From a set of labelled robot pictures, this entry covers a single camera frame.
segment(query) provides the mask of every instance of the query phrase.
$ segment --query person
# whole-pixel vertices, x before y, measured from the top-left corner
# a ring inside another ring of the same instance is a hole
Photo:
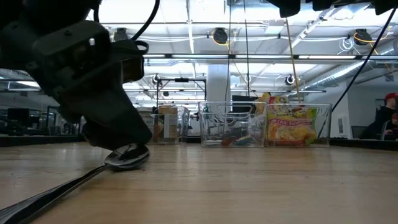
[[[396,112],[396,99],[398,93],[389,93],[384,98],[385,106],[382,106],[377,112],[374,122],[371,123],[359,136],[360,139],[380,139],[383,124],[387,121],[386,134],[393,133],[394,124],[392,123],[392,115]]]

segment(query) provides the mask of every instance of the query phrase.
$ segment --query clear plastic bin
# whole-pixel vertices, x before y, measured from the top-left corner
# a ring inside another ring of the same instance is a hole
[[[183,106],[178,106],[178,125],[177,132],[181,142],[186,142],[189,129],[189,113],[190,111]]]
[[[201,145],[263,147],[267,105],[263,102],[199,103]]]
[[[166,108],[167,112],[152,114],[152,108],[139,108],[141,117],[152,132],[149,144],[178,144],[186,139],[189,110],[182,106],[162,105],[160,107],[163,107],[162,110]]]
[[[328,147],[331,105],[269,104],[267,147]]]

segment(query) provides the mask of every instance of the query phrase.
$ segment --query yellow chip bag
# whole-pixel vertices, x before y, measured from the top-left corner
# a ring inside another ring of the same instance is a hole
[[[269,105],[267,141],[275,146],[307,146],[317,138],[315,120],[318,108],[291,108]]]

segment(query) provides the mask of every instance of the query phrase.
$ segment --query wooden tabletop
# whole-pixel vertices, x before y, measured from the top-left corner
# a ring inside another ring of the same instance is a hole
[[[151,146],[140,170],[106,171],[35,223],[397,223],[398,152]],[[0,148],[0,208],[79,177],[108,151]]]

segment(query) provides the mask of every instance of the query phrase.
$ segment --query snack bag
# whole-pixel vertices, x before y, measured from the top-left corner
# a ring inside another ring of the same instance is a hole
[[[288,103],[289,100],[284,96],[270,96],[268,93],[264,93],[258,100],[259,102],[271,103]],[[256,104],[256,115],[263,114],[264,105]]]
[[[317,138],[315,120],[318,108],[289,108],[269,105],[267,137],[270,145],[307,146]]]

